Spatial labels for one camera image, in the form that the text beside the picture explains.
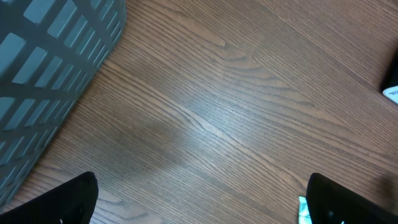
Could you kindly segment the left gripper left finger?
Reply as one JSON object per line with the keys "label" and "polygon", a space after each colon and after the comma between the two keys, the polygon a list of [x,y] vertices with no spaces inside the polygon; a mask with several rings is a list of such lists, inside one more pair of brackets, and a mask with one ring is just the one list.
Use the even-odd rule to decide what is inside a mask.
{"label": "left gripper left finger", "polygon": [[1,214],[1,224],[89,224],[96,207],[98,192],[95,174],[85,172]]}

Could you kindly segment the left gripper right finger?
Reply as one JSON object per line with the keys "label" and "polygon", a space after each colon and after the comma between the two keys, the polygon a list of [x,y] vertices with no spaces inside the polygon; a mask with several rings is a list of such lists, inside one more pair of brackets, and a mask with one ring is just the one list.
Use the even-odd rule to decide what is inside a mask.
{"label": "left gripper right finger", "polygon": [[306,200],[313,224],[397,224],[397,215],[319,173],[310,176]]}

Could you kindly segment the teal snack pouch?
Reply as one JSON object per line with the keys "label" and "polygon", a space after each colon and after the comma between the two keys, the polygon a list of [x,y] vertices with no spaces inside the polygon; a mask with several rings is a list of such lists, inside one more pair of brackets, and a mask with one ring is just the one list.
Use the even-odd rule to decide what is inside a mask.
{"label": "teal snack pouch", "polygon": [[298,224],[312,224],[312,219],[310,218],[307,199],[303,196],[299,196],[298,200],[299,200]]}

